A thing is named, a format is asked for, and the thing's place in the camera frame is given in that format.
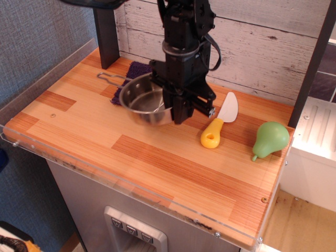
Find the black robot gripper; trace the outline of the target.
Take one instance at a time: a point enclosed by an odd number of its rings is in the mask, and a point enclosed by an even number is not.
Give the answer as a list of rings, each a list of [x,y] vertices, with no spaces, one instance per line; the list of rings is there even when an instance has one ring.
[[[151,78],[163,88],[164,106],[173,113],[175,124],[182,124],[194,110],[207,117],[215,113],[216,94],[205,80],[210,53],[210,44],[202,44],[199,51],[187,57],[166,54],[166,61],[150,61]]]

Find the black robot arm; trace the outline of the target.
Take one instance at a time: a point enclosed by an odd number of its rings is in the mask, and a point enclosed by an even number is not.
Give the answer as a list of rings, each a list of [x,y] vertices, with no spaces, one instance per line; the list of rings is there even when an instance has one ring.
[[[163,88],[163,101],[172,120],[182,124],[198,110],[207,117],[215,113],[215,92],[206,82],[211,48],[217,43],[209,35],[215,13],[208,1],[158,1],[164,28],[165,61],[151,60],[151,79]]]

